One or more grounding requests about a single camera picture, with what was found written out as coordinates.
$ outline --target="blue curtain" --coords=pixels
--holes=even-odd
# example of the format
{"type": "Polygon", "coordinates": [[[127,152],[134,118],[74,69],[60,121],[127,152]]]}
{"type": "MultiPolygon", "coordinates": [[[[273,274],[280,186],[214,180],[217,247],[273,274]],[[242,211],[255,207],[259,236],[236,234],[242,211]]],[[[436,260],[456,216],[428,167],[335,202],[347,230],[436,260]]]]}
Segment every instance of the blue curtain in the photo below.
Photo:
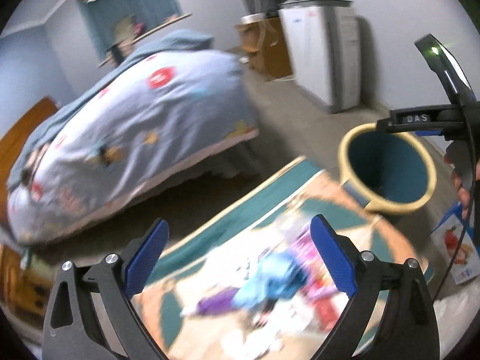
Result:
{"type": "Polygon", "coordinates": [[[115,25],[125,17],[134,15],[136,22],[143,23],[145,30],[149,31],[167,17],[181,15],[177,0],[96,0],[78,3],[101,58],[115,44],[115,25]]]}

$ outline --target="rug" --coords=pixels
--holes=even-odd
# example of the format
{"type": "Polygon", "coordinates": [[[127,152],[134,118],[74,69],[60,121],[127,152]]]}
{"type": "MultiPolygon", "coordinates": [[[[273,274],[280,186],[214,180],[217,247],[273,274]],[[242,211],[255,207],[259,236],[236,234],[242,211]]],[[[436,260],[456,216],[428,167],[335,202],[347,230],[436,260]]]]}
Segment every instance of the rug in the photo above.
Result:
{"type": "MultiPolygon", "coordinates": [[[[292,356],[309,360],[348,302],[335,288],[327,295],[311,295],[311,291],[331,290],[333,285],[319,255],[314,262],[306,262],[309,265],[298,263],[305,281],[298,290],[294,288],[293,296],[283,292],[285,296],[276,302],[267,297],[256,307],[215,315],[210,310],[206,315],[182,316],[182,310],[195,308],[201,299],[225,289],[238,288],[239,282],[258,278],[262,259],[290,253],[297,233],[308,235],[309,218],[316,214],[323,214],[360,251],[371,250],[379,259],[395,263],[414,257],[427,280],[433,275],[426,259],[388,221],[363,211],[327,171],[299,157],[158,260],[147,286],[133,301],[167,356],[176,360],[290,360],[292,356]]],[[[382,291],[357,351],[373,338],[386,297],[387,291],[382,291]]]]}

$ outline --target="window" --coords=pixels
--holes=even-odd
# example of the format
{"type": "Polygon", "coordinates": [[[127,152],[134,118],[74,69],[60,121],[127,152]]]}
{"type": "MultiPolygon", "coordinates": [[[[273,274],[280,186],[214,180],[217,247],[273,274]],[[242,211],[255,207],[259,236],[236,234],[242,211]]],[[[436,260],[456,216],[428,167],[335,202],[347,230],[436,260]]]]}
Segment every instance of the window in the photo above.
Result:
{"type": "Polygon", "coordinates": [[[79,4],[101,59],[113,45],[129,43],[181,15],[177,0],[79,0],[79,4]]]}

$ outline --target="finger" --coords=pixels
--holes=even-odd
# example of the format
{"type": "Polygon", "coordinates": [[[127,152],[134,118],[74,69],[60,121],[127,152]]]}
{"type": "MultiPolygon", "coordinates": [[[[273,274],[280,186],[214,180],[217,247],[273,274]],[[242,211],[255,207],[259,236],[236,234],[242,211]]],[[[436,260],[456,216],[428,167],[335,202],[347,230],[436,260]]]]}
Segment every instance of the finger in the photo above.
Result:
{"type": "Polygon", "coordinates": [[[460,203],[462,204],[463,208],[467,208],[469,206],[469,201],[470,201],[470,194],[465,188],[460,188],[457,192],[458,199],[460,200],[460,203]]]}
{"type": "Polygon", "coordinates": [[[452,183],[456,190],[462,186],[462,177],[456,171],[452,172],[452,183]]]}

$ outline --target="wooden cabinet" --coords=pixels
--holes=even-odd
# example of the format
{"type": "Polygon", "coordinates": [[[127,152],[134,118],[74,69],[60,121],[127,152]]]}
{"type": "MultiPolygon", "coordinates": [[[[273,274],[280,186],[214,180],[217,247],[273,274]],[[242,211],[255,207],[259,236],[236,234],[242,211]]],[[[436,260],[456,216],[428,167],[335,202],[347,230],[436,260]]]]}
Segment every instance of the wooden cabinet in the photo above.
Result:
{"type": "Polygon", "coordinates": [[[279,17],[235,26],[250,68],[267,80],[290,76],[292,68],[279,17]]]}
{"type": "Polygon", "coordinates": [[[22,269],[20,260],[16,252],[0,245],[0,302],[20,320],[41,328],[53,285],[53,270],[39,261],[32,263],[37,268],[22,269]]]}

